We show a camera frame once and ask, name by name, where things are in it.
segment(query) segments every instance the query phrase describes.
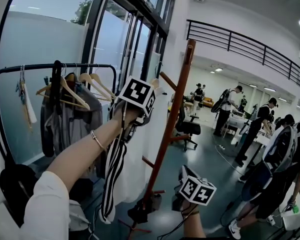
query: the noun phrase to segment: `office chair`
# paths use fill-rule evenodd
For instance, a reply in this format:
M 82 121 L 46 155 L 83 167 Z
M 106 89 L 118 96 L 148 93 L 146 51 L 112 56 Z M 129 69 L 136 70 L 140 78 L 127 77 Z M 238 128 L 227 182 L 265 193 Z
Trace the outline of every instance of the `office chair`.
M 201 133 L 201 127 L 198 123 L 193 122 L 194 119 L 198 119 L 198 116 L 190 115 L 191 121 L 185 121 L 186 114 L 185 114 L 185 108 L 184 103 L 181 103 L 180 110 L 179 110 L 179 119 L 178 122 L 175 125 L 175 129 L 184 134 L 189 134 L 190 137 L 187 139 L 184 139 L 184 151 L 187 151 L 187 142 L 194 144 L 194 150 L 196 150 L 198 144 L 191 140 L 192 134 L 199 135 Z

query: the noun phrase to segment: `gray jacket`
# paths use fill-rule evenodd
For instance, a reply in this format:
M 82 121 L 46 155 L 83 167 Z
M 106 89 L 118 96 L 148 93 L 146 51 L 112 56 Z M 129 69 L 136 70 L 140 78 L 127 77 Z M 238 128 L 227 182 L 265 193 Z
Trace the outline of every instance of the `gray jacket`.
M 41 142 L 42 151 L 47 157 L 59 155 L 102 124 L 100 101 L 84 85 L 76 89 L 76 94 L 89 105 L 90 111 L 60 102 L 62 113 L 58 115 L 49 99 L 43 99 L 40 118 Z M 45 95 L 49 96 L 50 91 L 47 90 Z

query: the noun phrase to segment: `black and white marker cube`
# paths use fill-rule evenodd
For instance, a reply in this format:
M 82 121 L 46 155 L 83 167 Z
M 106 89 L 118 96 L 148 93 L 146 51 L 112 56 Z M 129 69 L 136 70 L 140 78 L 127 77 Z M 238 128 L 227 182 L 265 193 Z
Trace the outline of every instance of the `black and white marker cube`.
M 179 193 L 190 203 L 207 206 L 217 188 L 210 182 L 188 176 Z
M 142 108 L 145 116 L 149 117 L 156 95 L 153 85 L 129 76 L 118 98 Z

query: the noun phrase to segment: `black metal railing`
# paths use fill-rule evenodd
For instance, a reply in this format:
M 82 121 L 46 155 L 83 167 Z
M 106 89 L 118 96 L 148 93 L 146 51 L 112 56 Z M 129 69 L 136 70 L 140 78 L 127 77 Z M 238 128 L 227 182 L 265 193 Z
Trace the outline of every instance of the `black metal railing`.
M 235 31 L 188 19 L 186 39 L 223 48 L 248 57 L 284 75 L 300 86 L 300 66 L 275 49 Z

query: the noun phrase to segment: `orange sofa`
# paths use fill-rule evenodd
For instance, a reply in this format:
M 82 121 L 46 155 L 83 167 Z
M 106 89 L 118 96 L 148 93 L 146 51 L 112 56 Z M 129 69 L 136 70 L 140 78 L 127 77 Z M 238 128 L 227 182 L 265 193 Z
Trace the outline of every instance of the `orange sofa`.
M 202 104 L 206 107 L 212 108 L 215 104 L 214 100 L 209 97 L 204 97 Z

